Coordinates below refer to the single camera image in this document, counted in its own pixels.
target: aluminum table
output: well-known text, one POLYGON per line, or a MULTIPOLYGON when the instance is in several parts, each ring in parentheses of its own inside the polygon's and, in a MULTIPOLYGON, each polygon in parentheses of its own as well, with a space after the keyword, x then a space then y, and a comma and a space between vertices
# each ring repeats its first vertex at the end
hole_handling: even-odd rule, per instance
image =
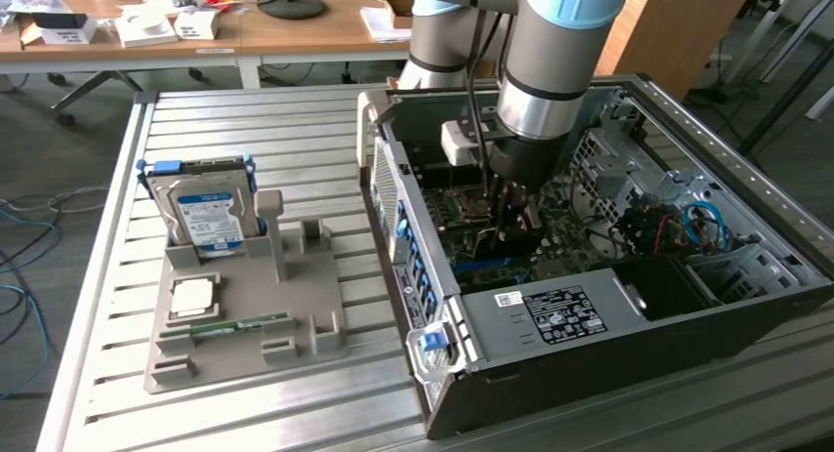
POLYGON ((38 451, 774 450, 832 431, 828 305, 733 359, 425 439, 358 181, 357 97, 382 87, 139 94, 38 451), (134 164, 244 152, 259 186, 283 190, 283 223, 322 216, 334 230, 351 353, 151 395, 142 372, 166 227, 134 164))

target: black lamp base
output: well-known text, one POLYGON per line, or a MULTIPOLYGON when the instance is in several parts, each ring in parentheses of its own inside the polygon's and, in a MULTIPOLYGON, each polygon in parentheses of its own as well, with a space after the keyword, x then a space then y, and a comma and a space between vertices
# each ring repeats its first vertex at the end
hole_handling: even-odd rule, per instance
POLYGON ((279 20, 315 18, 327 9, 322 0, 258 0, 258 9, 279 20))

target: blue cable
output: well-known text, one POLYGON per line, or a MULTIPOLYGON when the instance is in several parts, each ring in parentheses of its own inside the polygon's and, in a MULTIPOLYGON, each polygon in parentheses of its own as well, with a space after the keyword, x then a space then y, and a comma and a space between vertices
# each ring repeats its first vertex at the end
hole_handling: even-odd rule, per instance
POLYGON ((704 208, 706 211, 709 211, 713 214, 713 218, 716 218, 716 225, 718 226, 718 230, 721 232, 721 248, 726 251, 730 245, 729 238, 728 238, 728 227, 725 226, 725 220, 721 216, 721 212, 718 211, 718 208, 716 207, 716 205, 713 205, 712 203, 706 201, 694 201, 693 203, 690 203, 688 206, 684 207, 682 222, 684 222, 684 226, 688 232, 688 236, 690 237, 693 242, 700 242, 700 239, 696 234, 696 231, 693 230, 692 227, 689 227, 690 208, 704 208))
POLYGON ((50 229, 52 229, 52 240, 50 241, 47 246, 43 248, 43 250, 31 259, 28 259, 26 262, 19 264, 16 267, 7 267, 6 269, 0 269, 0 273, 8 273, 10 271, 14 271, 16 269, 26 267, 27 265, 34 264, 47 254, 47 252, 50 252, 55 248, 55 246, 58 245, 58 239, 62 235, 62 229, 58 226, 55 226, 52 223, 48 223, 46 221, 24 220, 23 218, 19 218, 18 216, 12 215, 8 211, 3 210, 2 208, 0 208, 0 215, 6 216, 10 220, 23 225, 47 226, 50 227, 50 229))
POLYGON ((18 392, 34 379, 40 375, 40 373, 47 368, 47 364, 50 362, 50 339, 47 337, 47 327, 43 323, 43 315, 40 314, 40 307, 38 306, 38 301, 31 296, 28 291, 20 286, 15 286, 12 284, 0 284, 0 289, 8 289, 11 291, 16 291, 24 296, 27 296, 28 304, 31 305, 32 310, 35 311, 35 318, 38 319, 38 327, 40 328, 40 338, 43 340, 43 358, 40 359, 40 366, 38 370, 34 372, 31 376, 28 376, 22 382, 19 382, 6 393, 0 395, 0 401, 6 400, 14 393, 18 392))

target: hard drive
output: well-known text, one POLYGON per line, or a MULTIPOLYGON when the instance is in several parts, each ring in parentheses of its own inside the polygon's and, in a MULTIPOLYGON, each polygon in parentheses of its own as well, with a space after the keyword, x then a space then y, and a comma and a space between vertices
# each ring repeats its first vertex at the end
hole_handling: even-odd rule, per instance
POLYGON ((247 237, 263 235, 253 194, 254 161, 248 156, 198 161, 140 161, 139 180, 159 206, 172 245, 190 245, 200 257, 243 251, 247 237))

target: sticker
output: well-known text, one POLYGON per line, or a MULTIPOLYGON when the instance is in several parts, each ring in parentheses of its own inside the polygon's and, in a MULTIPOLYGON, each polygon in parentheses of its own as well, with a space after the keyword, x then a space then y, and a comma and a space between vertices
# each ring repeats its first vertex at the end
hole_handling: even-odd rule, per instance
POLYGON ((203 250, 227 250, 240 247, 244 231, 240 220, 230 213, 235 205, 231 193, 183 195, 178 198, 195 246, 203 250))
POLYGON ((533 323, 550 345, 607 330, 582 286, 525 296, 533 323))
POLYGON ((499 308, 505 308, 506 306, 514 306, 515 304, 521 304, 523 302, 522 291, 514 291, 513 293, 497 294, 495 302, 498 303, 499 308))
POLYGON ((234 54, 235 49, 196 49, 196 52, 202 55, 206 54, 234 54))

